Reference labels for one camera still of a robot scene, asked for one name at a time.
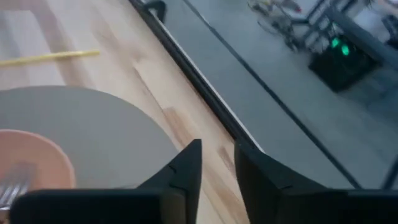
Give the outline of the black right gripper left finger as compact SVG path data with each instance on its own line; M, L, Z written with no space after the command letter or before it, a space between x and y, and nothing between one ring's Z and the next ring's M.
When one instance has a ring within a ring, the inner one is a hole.
M158 193L146 224L196 224L202 174L202 141L194 139L138 186Z

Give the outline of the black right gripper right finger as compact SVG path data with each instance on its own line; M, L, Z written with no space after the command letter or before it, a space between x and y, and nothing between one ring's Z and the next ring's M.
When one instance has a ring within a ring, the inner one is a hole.
M326 187L239 140L236 176L250 224L323 224Z

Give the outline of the silver fork with orange handle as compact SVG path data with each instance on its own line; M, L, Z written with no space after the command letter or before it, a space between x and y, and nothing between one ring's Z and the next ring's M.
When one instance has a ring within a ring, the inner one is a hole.
M8 211L13 201L29 190L35 172L34 164L21 162L5 173L0 179L0 212Z

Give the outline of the yellow chopstick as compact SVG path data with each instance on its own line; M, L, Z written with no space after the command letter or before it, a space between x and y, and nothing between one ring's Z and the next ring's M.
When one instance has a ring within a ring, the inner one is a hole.
M0 60L0 67L23 65L28 63L39 63L48 60L58 60L71 57L87 57L93 55L99 55L99 50L87 50L87 51L69 51L69 52L57 52L43 55L35 55L31 57L13 58L9 60Z

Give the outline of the round grey placemat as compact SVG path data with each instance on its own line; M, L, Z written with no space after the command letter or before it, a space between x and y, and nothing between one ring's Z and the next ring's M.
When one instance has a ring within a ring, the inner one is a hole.
M86 88L2 90L0 128L58 144L74 166L79 188L137 186L178 154L165 131L139 108Z

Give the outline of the black box with green lights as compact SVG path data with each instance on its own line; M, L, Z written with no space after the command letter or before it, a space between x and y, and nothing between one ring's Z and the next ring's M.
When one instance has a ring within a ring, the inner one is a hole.
M334 92L349 89L381 65L343 34L330 38L308 68Z

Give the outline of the black aluminium table frame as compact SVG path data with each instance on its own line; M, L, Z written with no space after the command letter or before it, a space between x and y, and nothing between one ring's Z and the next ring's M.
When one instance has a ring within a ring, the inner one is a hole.
M148 28L156 36L164 49L172 57L179 69L201 96L209 109L217 117L224 129L233 139L242 139L252 148L264 152L245 125L217 92L209 80L202 74L195 62L189 57L177 40L164 25L167 5L163 0L128 0Z

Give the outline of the background workstation frame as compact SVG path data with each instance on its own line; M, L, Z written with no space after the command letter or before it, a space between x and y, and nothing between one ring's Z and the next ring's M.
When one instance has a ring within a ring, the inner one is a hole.
M360 46L372 58L386 62L398 70L398 50L388 47L361 28L336 5L341 0L332 0L320 17L312 24L310 17L325 0L319 0L312 11L304 19L292 17L288 12L301 13L302 8L295 0L249 0L249 7L259 13L268 24L281 35L286 45L294 52L308 49L306 41L314 32L327 36L328 29L336 24L345 35Z

